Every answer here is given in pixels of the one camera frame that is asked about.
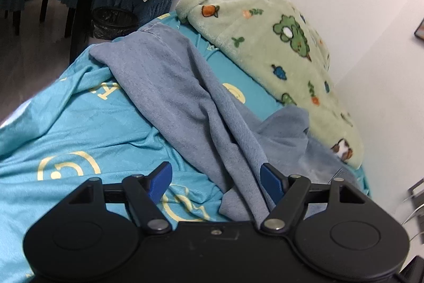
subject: yellow printed pattern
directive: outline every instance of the yellow printed pattern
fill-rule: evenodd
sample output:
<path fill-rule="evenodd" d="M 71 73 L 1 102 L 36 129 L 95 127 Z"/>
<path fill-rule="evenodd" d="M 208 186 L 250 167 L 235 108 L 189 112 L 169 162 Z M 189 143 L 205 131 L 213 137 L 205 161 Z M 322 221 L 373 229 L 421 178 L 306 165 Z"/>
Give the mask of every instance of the yellow printed pattern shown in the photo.
<path fill-rule="evenodd" d="M 167 14 L 160 15 L 158 17 L 158 19 L 163 20 L 163 19 L 166 19 L 166 17 L 168 17 L 168 16 L 171 16 L 171 14 L 170 13 L 167 13 Z"/>
<path fill-rule="evenodd" d="M 90 164 L 90 166 L 93 168 L 94 174 L 101 174 L 100 167 L 97 164 L 97 162 L 94 160 L 94 158 L 92 158 L 85 151 L 74 151 L 72 153 L 66 153 L 65 155 L 68 155 L 68 154 L 77 155 L 79 157 L 84 158 Z M 40 164 L 38 165 L 38 169 L 37 169 L 37 180 L 39 180 L 39 181 L 44 180 L 44 169 L 45 169 L 46 165 L 50 162 L 50 160 L 52 160 L 53 158 L 55 158 L 57 156 L 59 156 L 59 155 L 48 156 L 48 157 L 43 158 L 40 161 Z M 56 170 L 53 171 L 50 174 L 51 179 L 60 179 L 62 177 L 60 170 L 62 168 L 65 168 L 65 167 L 69 167 L 69 168 L 74 169 L 78 176 L 84 175 L 84 172 L 83 172 L 82 168 L 80 167 L 80 165 L 76 164 L 75 162 L 69 162 L 69 161 L 61 162 L 61 163 L 55 164 L 54 167 L 56 168 Z"/>
<path fill-rule="evenodd" d="M 111 87 L 111 88 L 109 88 L 109 87 L 108 87 L 108 85 L 107 85 L 107 83 L 103 82 L 103 83 L 101 83 L 101 85 L 99 85 L 99 86 L 97 86 L 97 87 L 94 87 L 94 88 L 90 88 L 88 91 L 89 91 L 90 93 L 95 94 L 95 93 L 97 92 L 97 89 L 99 89 L 100 87 L 103 87 L 103 89 L 104 89 L 104 91 L 105 91 L 105 92 L 104 92 L 103 94 L 97 94 L 97 96 L 98 96 L 99 98 L 103 99 L 103 100 L 107 100 L 107 97 L 108 97 L 111 93 L 113 93 L 115 90 L 117 90 L 117 89 L 121 89 L 121 87 L 120 87 L 120 85 L 119 85 L 118 83 L 113 82 L 113 83 L 112 83 L 112 87 Z"/>
<path fill-rule="evenodd" d="M 228 91 L 233 94 L 236 99 L 238 99 L 241 103 L 246 102 L 246 98 L 244 97 L 244 94 L 241 92 L 240 89 L 238 89 L 236 86 L 233 86 L 230 83 L 222 83 L 224 87 L 228 89 Z"/>
<path fill-rule="evenodd" d="M 201 205 L 200 207 L 195 206 L 192 201 L 187 197 L 190 190 L 186 186 L 170 184 L 170 186 L 179 186 L 184 188 L 184 195 L 175 194 L 175 202 L 178 204 L 183 204 L 185 211 L 192 212 L 192 210 L 200 210 L 202 212 L 202 217 L 196 217 L 195 219 L 184 219 L 183 217 L 178 216 L 174 211 L 172 211 L 169 205 L 169 198 L 166 194 L 162 196 L 161 202 L 163 206 L 163 210 L 171 217 L 173 220 L 177 222 L 203 222 L 210 221 L 211 217 L 206 212 L 205 207 Z"/>

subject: gray denim fabric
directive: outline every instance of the gray denim fabric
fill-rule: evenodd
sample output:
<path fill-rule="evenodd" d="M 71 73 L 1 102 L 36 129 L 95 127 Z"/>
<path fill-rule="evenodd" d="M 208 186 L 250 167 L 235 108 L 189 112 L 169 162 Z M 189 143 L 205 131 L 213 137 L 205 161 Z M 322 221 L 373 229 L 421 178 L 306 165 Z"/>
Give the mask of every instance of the gray denim fabric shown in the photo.
<path fill-rule="evenodd" d="M 178 31 L 152 21 L 121 41 L 92 47 L 134 105 L 196 169 L 224 192 L 220 213 L 260 224 L 274 207 L 259 183 L 270 162 L 283 174 L 327 184 L 353 174 L 308 134 L 308 114 L 287 106 L 260 121 L 218 81 Z"/>

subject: trash bin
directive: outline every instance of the trash bin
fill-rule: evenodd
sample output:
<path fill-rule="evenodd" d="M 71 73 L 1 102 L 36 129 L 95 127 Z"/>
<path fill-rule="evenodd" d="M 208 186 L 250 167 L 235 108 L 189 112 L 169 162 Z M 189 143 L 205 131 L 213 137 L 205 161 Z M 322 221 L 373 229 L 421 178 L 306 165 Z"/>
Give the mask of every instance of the trash bin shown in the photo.
<path fill-rule="evenodd" d="M 117 7 L 99 7 L 92 12 L 91 31 L 98 39 L 113 40 L 138 29 L 138 18 Z"/>

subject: round black pad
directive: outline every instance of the round black pad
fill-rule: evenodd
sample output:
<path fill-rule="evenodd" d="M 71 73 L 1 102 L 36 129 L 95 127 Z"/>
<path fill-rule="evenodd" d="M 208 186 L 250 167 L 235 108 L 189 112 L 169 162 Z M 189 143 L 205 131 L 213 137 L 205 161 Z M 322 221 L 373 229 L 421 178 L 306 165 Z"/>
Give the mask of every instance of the round black pad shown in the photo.
<path fill-rule="evenodd" d="M 294 240 L 312 268 L 345 281 L 392 275 L 409 251 L 402 226 L 372 202 L 329 204 L 298 225 Z"/>
<path fill-rule="evenodd" d="M 364 222 L 343 222 L 331 229 L 331 238 L 347 250 L 367 250 L 380 241 L 380 232 Z"/>
<path fill-rule="evenodd" d="M 37 275 L 88 282 L 122 265 L 138 246 L 137 228 L 125 217 L 84 207 L 46 214 L 27 232 L 23 249 Z"/>

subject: green bear print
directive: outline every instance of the green bear print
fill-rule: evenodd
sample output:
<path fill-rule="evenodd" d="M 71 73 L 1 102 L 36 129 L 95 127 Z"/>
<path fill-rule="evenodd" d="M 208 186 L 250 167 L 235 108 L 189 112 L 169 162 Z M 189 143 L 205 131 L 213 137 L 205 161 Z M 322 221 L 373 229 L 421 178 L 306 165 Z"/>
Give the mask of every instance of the green bear print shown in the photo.
<path fill-rule="evenodd" d="M 292 99 L 289 93 L 284 93 L 281 96 L 281 103 L 283 104 L 283 106 L 287 106 L 287 105 L 297 106 L 297 103 Z"/>
<path fill-rule="evenodd" d="M 290 47 L 299 56 L 311 61 L 308 40 L 293 16 L 282 15 L 281 21 L 273 26 L 273 30 L 280 35 L 282 42 L 290 42 Z"/>

